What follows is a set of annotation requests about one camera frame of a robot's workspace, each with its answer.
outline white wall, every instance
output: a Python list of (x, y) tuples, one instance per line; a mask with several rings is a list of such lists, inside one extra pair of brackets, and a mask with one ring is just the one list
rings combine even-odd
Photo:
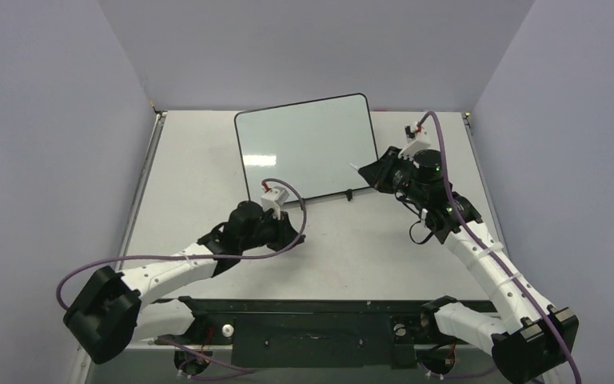
[(472, 116), (513, 258), (614, 382), (614, 1), (537, 0)]
[(100, 0), (158, 109), (469, 110), (533, 0)]
[(0, 384), (66, 381), (54, 287), (117, 252), (153, 123), (94, 0), (0, 0)]

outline metal bolt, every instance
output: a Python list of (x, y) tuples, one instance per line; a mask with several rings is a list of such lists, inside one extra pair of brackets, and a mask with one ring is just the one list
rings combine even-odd
[(222, 336), (226, 338), (231, 338), (234, 334), (234, 327), (231, 324), (225, 324), (222, 326)]
[(394, 326), (394, 334), (396, 336), (405, 336), (406, 335), (406, 327), (403, 324), (396, 324)]

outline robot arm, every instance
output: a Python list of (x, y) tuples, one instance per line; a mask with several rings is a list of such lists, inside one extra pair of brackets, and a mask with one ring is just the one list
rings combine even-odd
[[(441, 153), (429, 149), (422, 127), (419, 124), (416, 130), (406, 127), (406, 137), (409, 142), (403, 149), (390, 146), (378, 161), (359, 168), (359, 174), (379, 192), (413, 204), (421, 212), (425, 225), (462, 261), (500, 315), (491, 318), (445, 296), (425, 306), (423, 325), (430, 334), (454, 336), (492, 355), (510, 382), (528, 382), (565, 362), (566, 357), (548, 324), (554, 325), (572, 349), (577, 317), (569, 308), (557, 310), (532, 287), (502, 252), (502, 244), (493, 239), (469, 200), (451, 190), (450, 183), (444, 180)], [(455, 204), (450, 203), (447, 190)], [(487, 249), (463, 227), (454, 207)], [(526, 294), (546, 310), (547, 318), (540, 316)]]
[[(281, 210), (287, 197), (288, 191), (274, 187), (262, 195), (262, 206), (239, 203), (227, 222), (174, 254), (180, 256), (177, 260), (121, 271), (109, 266), (96, 270), (66, 311), (64, 323), (96, 364), (114, 358), (131, 340), (184, 333), (194, 320), (191, 311), (178, 300), (155, 301), (225, 272), (246, 250), (267, 246), (277, 251), (302, 243), (304, 235)], [(206, 254), (213, 258), (200, 257)], [(216, 254), (225, 257), (215, 258)]]

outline black mount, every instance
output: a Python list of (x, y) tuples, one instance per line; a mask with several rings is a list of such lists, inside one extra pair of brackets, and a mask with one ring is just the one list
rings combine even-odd
[[(421, 325), (427, 301), (178, 300), (196, 320), (174, 337), (177, 342), (233, 346), (232, 363), (247, 368), (388, 365), (416, 370), (417, 346), (447, 338), (429, 337)], [(478, 312), (495, 310), (487, 301), (462, 303)], [(225, 324), (234, 326), (230, 338), (219, 331)], [(208, 329), (215, 331), (212, 338)]]
[[(213, 254), (241, 255), (245, 250), (259, 246), (280, 250), (296, 236), (286, 212), (281, 212), (281, 218), (275, 219), (271, 210), (263, 212), (255, 202), (241, 202), (229, 215), (229, 221), (215, 226), (197, 243), (206, 246)], [(302, 235), (297, 244), (304, 240)], [(218, 259), (213, 276), (238, 262)], [(108, 362), (120, 354), (133, 337), (137, 325), (141, 293), (131, 290), (122, 276), (121, 272), (109, 266), (96, 270), (63, 318), (67, 328), (96, 364)]]
[[(390, 146), (380, 160), (362, 166), (359, 174), (375, 190), (394, 194), (400, 201), (412, 203), (418, 211), (427, 210), (426, 225), (443, 244), (449, 233), (460, 232), (461, 226), (446, 198), (441, 155), (436, 150), (421, 150), (413, 158), (399, 158), (400, 152)], [(466, 222), (482, 222), (467, 198), (452, 193)]]
[(110, 266), (96, 270), (63, 322), (96, 364), (120, 354), (133, 337), (140, 312), (140, 293), (121, 280)]
[[(280, 250), (291, 243), (297, 236), (297, 231), (290, 225), (287, 212), (281, 212), (281, 218), (273, 216), (274, 211), (263, 211), (256, 202), (240, 202), (237, 209), (229, 214), (229, 220), (216, 225), (208, 234), (197, 240), (197, 244), (205, 246), (213, 254), (243, 254), (244, 251), (260, 246), (271, 250)], [(297, 240), (302, 244), (305, 236)], [(215, 259), (217, 266), (213, 276), (236, 266), (238, 259)]]
[[(548, 318), (573, 349), (578, 332), (578, 317), (569, 309), (548, 308)], [(525, 327), (513, 334), (494, 334), (492, 356), (498, 370), (514, 384), (524, 384), (566, 362), (564, 352), (543, 319), (523, 321)]]

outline white table surface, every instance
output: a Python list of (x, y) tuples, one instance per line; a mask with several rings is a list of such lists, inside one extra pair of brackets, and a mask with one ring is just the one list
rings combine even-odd
[[(236, 111), (169, 111), (142, 197), (127, 254), (174, 254), (195, 242), (247, 199), (234, 131)], [(454, 190), (497, 234), (459, 113), (439, 113)], [(403, 127), (420, 112), (372, 112), (379, 154), (403, 146)], [(438, 149), (431, 119), (425, 124)], [(174, 291), (169, 298), (429, 300), (445, 294), (486, 299), (470, 273), (433, 238), (413, 244), (416, 218), (392, 195), (372, 190), (307, 201), (305, 243), (267, 260), (242, 261), (225, 273)], [(288, 209), (293, 226), (300, 209)], [(416, 238), (428, 232), (414, 229)], [(266, 248), (246, 254), (262, 254)], [(144, 262), (126, 262), (124, 268)]]

